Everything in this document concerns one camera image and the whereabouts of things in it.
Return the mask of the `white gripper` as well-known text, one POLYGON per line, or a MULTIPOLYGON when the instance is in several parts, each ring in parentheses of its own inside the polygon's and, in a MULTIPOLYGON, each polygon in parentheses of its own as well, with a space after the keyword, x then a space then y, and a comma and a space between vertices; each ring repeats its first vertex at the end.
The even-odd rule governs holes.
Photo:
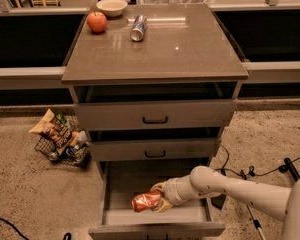
POLYGON ((185 202, 178 193, 177 179, 169 179, 166 182, 156 183, 151 187, 151 191, 164 192, 164 197, 158 205, 152 209, 153 212, 163 213, 171 209, 173 206, 179 206, 185 202))

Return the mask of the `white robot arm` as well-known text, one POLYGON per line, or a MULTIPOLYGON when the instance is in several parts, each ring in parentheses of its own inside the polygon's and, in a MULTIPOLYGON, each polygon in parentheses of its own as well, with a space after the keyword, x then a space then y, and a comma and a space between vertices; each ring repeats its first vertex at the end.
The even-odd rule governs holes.
POLYGON ((206 166, 189 175, 155 184, 170 207, 213 193, 225 194, 283 222, 282 240, 300 240, 300 179, 292 188, 224 176, 206 166))

